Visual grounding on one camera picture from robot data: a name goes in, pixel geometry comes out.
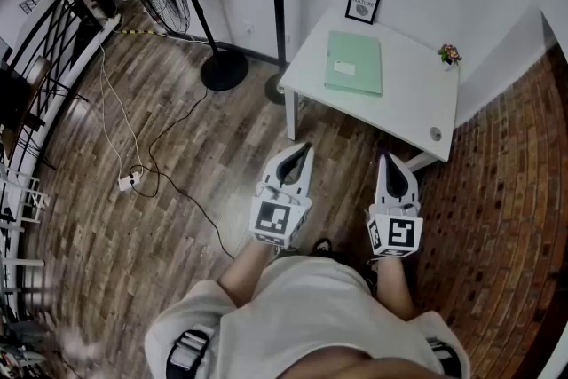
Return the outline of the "green folder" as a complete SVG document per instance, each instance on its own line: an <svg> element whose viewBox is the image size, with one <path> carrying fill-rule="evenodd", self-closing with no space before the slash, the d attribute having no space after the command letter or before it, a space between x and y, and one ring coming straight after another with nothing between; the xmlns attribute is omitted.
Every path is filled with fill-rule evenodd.
<svg viewBox="0 0 568 379"><path fill-rule="evenodd" d="M372 36L330 31L324 85L372 97L383 95L382 56Z"/></svg>

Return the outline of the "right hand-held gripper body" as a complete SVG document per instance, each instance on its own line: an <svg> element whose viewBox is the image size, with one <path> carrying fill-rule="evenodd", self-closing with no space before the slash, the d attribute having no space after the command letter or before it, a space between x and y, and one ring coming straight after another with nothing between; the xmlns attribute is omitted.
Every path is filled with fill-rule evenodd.
<svg viewBox="0 0 568 379"><path fill-rule="evenodd" d="M369 207L367 232L373 257L408 257L415 253L422 236L418 202L397 207Z"/></svg>

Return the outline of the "white power strip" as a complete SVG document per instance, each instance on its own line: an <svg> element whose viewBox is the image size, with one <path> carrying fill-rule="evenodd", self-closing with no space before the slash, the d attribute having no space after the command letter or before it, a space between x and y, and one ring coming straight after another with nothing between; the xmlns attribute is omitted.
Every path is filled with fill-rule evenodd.
<svg viewBox="0 0 568 379"><path fill-rule="evenodd" d="M118 186L121 192L128 191L140 183L141 174L138 171L133 171L126 177L118 179Z"/></svg>

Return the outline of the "white metal rack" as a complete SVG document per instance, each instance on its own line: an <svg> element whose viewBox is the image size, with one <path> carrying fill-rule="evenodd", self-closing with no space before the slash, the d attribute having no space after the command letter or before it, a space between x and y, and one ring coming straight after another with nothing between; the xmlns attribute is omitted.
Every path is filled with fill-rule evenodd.
<svg viewBox="0 0 568 379"><path fill-rule="evenodd" d="M39 178L0 163L0 229L23 233L41 224L51 198L39 186Z"/></svg>

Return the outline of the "person's black shoe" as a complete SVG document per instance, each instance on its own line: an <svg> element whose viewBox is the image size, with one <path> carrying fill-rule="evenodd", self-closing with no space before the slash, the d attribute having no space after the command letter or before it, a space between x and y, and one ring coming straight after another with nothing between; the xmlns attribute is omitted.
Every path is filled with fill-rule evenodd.
<svg viewBox="0 0 568 379"><path fill-rule="evenodd" d="M311 257L334 258L334 251L333 251L331 240L328 239L328 238L321 238L321 239L317 240L313 244L310 256Z"/></svg>

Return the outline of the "person's beige shirt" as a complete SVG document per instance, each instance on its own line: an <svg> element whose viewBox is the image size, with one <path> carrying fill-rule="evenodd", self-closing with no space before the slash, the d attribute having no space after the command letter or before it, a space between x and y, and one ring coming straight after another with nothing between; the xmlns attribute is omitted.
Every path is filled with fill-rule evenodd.
<svg viewBox="0 0 568 379"><path fill-rule="evenodd" d="M404 321L379 304L353 269L324 257L283 257L266 267L251 301L237 307L213 280L195 284L146 333L154 379L186 331L209 345L196 379L277 379L325 348L349 348L373 359L410 360L469 379L469 358L436 312Z"/></svg>

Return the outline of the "black framed picture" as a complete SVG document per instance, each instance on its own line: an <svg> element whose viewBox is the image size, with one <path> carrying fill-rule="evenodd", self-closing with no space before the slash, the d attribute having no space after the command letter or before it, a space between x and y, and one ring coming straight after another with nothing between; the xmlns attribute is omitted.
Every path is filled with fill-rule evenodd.
<svg viewBox="0 0 568 379"><path fill-rule="evenodd" d="M348 0L345 17L372 25L380 2L381 0Z"/></svg>

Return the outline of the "person's right forearm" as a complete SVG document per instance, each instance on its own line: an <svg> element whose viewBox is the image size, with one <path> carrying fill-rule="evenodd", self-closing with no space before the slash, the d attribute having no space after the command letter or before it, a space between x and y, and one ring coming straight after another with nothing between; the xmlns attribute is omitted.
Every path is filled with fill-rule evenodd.
<svg viewBox="0 0 568 379"><path fill-rule="evenodd" d="M417 315L402 261L398 257L386 257L376 263L378 301L402 320Z"/></svg>

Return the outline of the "black metal railing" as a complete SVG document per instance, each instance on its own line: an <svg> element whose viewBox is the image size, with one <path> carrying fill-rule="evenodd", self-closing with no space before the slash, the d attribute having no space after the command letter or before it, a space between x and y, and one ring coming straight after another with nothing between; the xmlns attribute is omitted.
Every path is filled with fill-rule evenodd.
<svg viewBox="0 0 568 379"><path fill-rule="evenodd" d="M79 82L102 44L121 25L98 17L83 0L42 0L28 15L16 48L0 59L0 151L24 173L55 166L46 147L62 110L87 104Z"/></svg>

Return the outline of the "person's left forearm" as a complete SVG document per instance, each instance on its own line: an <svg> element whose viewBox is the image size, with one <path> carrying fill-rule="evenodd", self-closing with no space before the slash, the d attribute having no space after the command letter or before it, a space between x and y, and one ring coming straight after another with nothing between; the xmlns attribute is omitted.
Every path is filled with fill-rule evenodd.
<svg viewBox="0 0 568 379"><path fill-rule="evenodd" d="M270 244L250 241L217 280L217 284L237 307L251 301L273 251L274 248Z"/></svg>

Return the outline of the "small potted flower plant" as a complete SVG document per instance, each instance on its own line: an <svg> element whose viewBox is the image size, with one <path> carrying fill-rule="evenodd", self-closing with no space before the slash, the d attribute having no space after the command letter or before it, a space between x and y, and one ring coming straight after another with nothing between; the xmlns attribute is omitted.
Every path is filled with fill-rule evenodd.
<svg viewBox="0 0 568 379"><path fill-rule="evenodd" d="M462 61L461 54L451 44L443 44L438 50L438 56L441 59L445 71L458 67Z"/></svg>

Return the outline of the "white desk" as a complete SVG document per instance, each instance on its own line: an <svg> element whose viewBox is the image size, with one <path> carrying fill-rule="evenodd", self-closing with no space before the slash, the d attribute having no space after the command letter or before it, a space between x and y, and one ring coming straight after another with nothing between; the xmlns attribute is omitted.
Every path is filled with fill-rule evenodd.
<svg viewBox="0 0 568 379"><path fill-rule="evenodd" d="M327 89L324 85L330 31L375 37L381 45L383 95L372 97ZM298 98L332 107L415 146L406 162L416 172L449 158L456 116L459 74L444 71L430 48L379 23L368 25L326 11L280 79L284 89L287 134L296 138ZM430 137L438 127L442 138Z"/></svg>

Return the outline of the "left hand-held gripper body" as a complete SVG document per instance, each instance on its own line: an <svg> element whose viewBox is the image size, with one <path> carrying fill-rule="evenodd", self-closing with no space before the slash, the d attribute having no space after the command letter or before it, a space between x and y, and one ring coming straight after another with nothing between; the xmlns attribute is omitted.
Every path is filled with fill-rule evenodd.
<svg viewBox="0 0 568 379"><path fill-rule="evenodd" d="M296 249L300 228L312 200L291 190L258 183L252 197L249 230L261 242L281 250Z"/></svg>

